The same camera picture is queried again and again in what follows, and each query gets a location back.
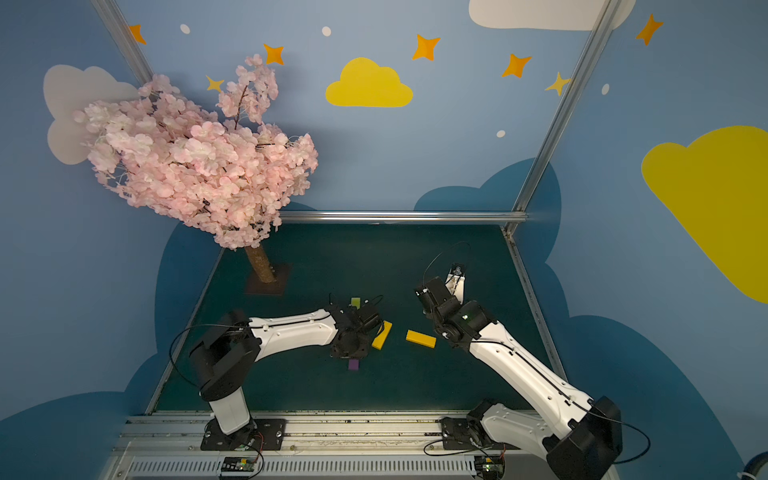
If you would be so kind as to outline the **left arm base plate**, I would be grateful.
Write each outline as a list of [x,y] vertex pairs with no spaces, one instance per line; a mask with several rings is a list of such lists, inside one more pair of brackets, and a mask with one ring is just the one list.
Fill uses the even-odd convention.
[[216,418],[204,430],[202,451],[279,451],[284,439],[285,419],[251,419],[246,425],[225,434]]

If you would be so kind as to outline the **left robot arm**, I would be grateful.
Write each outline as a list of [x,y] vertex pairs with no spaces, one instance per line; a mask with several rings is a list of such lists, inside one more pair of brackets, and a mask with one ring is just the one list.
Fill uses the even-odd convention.
[[248,408],[243,385],[252,367],[269,356],[310,346],[328,346],[336,359],[360,360],[383,327],[384,320],[370,302],[278,318],[248,317],[239,310],[228,313],[189,353],[199,396],[213,413],[200,449],[280,449],[282,439],[265,434]]

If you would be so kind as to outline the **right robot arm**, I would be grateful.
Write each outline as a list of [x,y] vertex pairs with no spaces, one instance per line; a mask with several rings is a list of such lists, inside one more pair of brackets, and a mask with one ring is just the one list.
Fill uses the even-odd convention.
[[491,403],[473,412],[494,443],[545,460],[559,479],[602,479],[623,450],[621,411],[609,398],[590,397],[526,350],[477,301],[463,302],[435,277],[415,289],[438,336],[480,360],[536,411]]

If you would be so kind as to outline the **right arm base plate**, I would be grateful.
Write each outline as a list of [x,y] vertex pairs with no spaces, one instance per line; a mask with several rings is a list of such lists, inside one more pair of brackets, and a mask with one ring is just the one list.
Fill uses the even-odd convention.
[[473,418],[442,417],[439,425],[445,450],[469,450],[475,447],[483,450],[518,450],[514,445],[492,440],[480,421]]

